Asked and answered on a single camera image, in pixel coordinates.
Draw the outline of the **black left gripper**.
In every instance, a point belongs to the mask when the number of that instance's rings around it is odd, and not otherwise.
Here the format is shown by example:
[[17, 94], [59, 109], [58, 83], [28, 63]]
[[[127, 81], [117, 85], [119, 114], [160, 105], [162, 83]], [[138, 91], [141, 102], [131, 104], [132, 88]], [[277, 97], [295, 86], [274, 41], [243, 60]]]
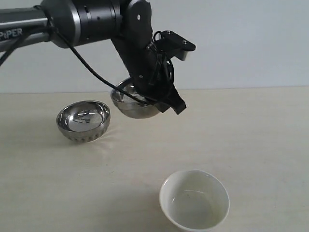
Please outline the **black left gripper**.
[[179, 115], [186, 109], [186, 103], [174, 86], [174, 68], [171, 58], [176, 53], [175, 44], [163, 36], [145, 43], [116, 37], [112, 43], [125, 65], [139, 94], [156, 102], [154, 106], [161, 113], [170, 107]]

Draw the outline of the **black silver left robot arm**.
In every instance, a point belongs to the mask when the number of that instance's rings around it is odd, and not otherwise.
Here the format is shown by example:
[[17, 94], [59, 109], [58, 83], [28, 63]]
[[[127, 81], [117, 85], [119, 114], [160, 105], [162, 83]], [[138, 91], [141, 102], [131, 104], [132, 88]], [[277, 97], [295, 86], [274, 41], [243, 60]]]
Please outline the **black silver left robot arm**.
[[174, 85], [171, 62], [181, 50], [168, 37], [156, 38], [152, 9], [145, 0], [43, 0], [31, 8], [0, 12], [1, 62], [19, 47], [53, 42], [76, 53], [76, 47], [110, 40], [135, 88], [116, 91], [160, 112], [181, 113], [186, 104]]

